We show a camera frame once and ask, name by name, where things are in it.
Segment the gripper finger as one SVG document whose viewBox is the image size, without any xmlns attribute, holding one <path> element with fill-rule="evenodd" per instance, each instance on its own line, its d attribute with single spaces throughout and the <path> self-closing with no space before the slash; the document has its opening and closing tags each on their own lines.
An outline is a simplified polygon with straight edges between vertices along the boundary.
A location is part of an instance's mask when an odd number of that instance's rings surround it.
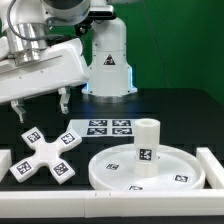
<svg viewBox="0 0 224 224">
<path fill-rule="evenodd" d="M 59 105 L 60 105 L 61 112 L 63 114 L 67 114 L 69 112 L 68 103 L 70 100 L 70 88 L 69 87 L 60 88 L 58 90 L 58 93 L 60 95 Z"/>
<path fill-rule="evenodd" d="M 18 115 L 20 122 L 23 123 L 24 116 L 26 114 L 26 110 L 24 109 L 24 102 L 22 100 L 12 100 L 11 107 Z"/>
</svg>

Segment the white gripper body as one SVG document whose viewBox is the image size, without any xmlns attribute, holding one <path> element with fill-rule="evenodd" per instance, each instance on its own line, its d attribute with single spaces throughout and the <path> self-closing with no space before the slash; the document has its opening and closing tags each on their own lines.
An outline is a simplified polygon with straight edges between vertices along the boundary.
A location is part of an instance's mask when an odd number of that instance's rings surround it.
<svg viewBox="0 0 224 224">
<path fill-rule="evenodd" d="M 42 51 L 34 63 L 0 61 L 0 104 L 85 84 L 89 71 L 82 51 L 81 40 L 73 39 Z"/>
</svg>

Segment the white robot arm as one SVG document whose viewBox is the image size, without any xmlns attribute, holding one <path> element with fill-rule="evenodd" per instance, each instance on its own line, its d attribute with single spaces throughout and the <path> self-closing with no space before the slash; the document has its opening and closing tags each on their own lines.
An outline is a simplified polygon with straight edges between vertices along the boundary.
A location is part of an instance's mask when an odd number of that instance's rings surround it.
<svg viewBox="0 0 224 224">
<path fill-rule="evenodd" d="M 136 1 L 0 0 L 0 105 L 22 116 L 25 99 L 58 92 L 66 114 L 73 86 L 98 102 L 135 93 L 114 6 Z"/>
</svg>

